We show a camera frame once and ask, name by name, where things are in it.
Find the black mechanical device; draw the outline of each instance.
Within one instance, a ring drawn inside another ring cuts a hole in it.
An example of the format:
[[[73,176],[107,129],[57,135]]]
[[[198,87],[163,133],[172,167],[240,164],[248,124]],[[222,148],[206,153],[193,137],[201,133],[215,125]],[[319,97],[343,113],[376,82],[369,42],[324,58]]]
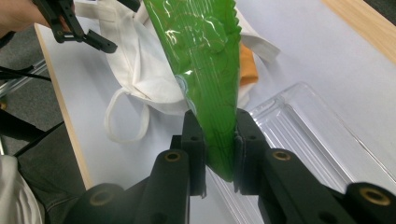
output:
[[[57,42],[84,42],[105,53],[114,53],[117,45],[110,40],[89,30],[84,34],[73,11],[73,0],[33,0],[49,24]],[[140,7],[139,0],[119,0],[123,5],[136,12]],[[68,31],[63,27],[63,20]]]
[[[89,189],[65,223],[186,224],[190,196],[205,196],[205,142],[195,116],[154,163],[151,175],[127,190],[112,184]],[[396,223],[396,197],[369,183],[342,194],[321,185],[292,152],[270,148],[248,112],[238,109],[235,192],[258,195],[265,224]]]

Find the white table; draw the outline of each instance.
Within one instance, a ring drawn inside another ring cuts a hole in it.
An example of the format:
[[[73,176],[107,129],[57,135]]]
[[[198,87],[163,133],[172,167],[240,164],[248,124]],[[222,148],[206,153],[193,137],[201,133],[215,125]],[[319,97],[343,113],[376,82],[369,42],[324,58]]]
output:
[[[261,78],[246,110],[306,82],[396,176],[396,65],[320,1],[239,0],[237,6],[259,34],[281,49],[274,63],[258,63]],[[96,21],[80,22],[97,30]],[[151,109],[144,139],[132,145],[110,141],[105,110],[120,85],[105,54],[85,44],[60,45],[48,28],[36,29],[86,187],[107,182],[129,188],[147,177],[157,154],[181,133],[182,117]],[[140,107],[135,99],[120,100],[113,120],[119,133],[134,132]],[[191,223],[235,223],[219,192],[208,188],[208,195],[192,199]]]

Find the green snack bag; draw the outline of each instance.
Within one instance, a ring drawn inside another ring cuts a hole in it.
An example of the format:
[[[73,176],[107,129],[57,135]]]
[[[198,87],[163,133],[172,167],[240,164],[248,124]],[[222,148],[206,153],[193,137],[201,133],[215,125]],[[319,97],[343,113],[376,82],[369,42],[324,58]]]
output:
[[[144,2],[177,82],[204,132],[207,165],[232,181],[241,31],[235,1]]]

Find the white sleeve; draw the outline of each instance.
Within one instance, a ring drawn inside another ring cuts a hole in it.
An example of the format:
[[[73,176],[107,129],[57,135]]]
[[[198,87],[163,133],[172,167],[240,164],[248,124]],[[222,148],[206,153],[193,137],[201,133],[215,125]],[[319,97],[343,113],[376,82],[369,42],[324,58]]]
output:
[[[0,156],[0,224],[44,223],[40,206],[18,172],[17,159]]]

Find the transparent plastic tray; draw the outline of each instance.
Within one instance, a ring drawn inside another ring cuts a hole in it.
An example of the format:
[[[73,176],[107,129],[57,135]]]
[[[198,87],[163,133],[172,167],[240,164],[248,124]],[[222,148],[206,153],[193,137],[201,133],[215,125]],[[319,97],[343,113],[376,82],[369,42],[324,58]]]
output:
[[[344,192],[348,183],[365,181],[396,192],[394,175],[307,84],[282,91],[250,115],[271,147],[293,151],[323,185]],[[263,223],[257,197],[234,193],[232,183],[209,173],[236,223]]]

